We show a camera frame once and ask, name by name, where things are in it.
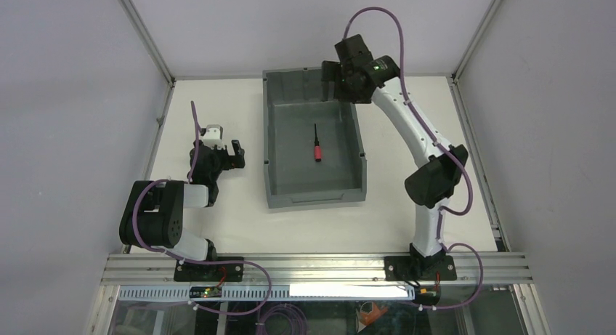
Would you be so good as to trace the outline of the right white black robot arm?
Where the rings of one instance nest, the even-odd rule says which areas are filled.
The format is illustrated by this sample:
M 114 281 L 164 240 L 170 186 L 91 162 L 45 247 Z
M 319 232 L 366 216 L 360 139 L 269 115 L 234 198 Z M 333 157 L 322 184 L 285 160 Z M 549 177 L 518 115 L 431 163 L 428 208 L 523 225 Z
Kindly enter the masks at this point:
M 404 181 L 405 190 L 416 205 L 410 258 L 422 270 L 436 267 L 447 256 L 442 242 L 442 218 L 455 186 L 468 177 L 468 150 L 438 137 L 436 128 L 410 98 L 404 76 L 391 57 L 324 61 L 321 70 L 326 97 L 353 104 L 374 103 L 409 148 L 417 167 Z

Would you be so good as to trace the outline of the red handled black screwdriver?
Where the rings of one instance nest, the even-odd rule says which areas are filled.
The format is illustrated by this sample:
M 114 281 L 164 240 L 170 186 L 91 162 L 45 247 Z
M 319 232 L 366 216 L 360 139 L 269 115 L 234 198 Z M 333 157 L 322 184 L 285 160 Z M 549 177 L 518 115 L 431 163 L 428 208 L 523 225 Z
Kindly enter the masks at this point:
M 314 160 L 318 163 L 322 161 L 322 150 L 317 133 L 317 124 L 314 124 Z

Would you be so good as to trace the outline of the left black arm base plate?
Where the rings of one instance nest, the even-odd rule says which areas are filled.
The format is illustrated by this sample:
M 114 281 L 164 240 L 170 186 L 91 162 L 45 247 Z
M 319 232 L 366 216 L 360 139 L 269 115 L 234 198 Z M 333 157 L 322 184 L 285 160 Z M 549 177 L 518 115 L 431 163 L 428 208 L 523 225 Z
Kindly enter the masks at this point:
M 219 265 L 198 265 L 185 262 L 176 263 L 173 280 L 175 282 L 218 283 L 241 282 L 243 280 L 243 257 L 219 257 Z

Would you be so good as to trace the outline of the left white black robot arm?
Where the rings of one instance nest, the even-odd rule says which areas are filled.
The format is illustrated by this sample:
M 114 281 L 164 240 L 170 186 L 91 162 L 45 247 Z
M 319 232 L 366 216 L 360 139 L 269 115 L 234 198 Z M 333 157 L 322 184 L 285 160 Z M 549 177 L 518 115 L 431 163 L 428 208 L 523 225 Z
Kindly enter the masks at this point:
M 168 254 L 182 262 L 218 260 L 215 245 L 184 228 L 185 209 L 214 206 L 222 172 L 245 167 L 245 150 L 232 140 L 226 146 L 205 145 L 190 151 L 190 179 L 141 180 L 134 182 L 119 225 L 122 243 Z

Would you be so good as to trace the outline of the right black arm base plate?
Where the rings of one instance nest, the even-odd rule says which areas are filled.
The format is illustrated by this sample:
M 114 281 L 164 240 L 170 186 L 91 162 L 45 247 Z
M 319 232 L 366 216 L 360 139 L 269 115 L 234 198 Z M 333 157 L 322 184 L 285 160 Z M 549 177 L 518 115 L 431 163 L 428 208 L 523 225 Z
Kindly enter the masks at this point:
M 384 272 L 387 281 L 453 281 L 458 278 L 450 255 L 440 257 L 385 256 Z

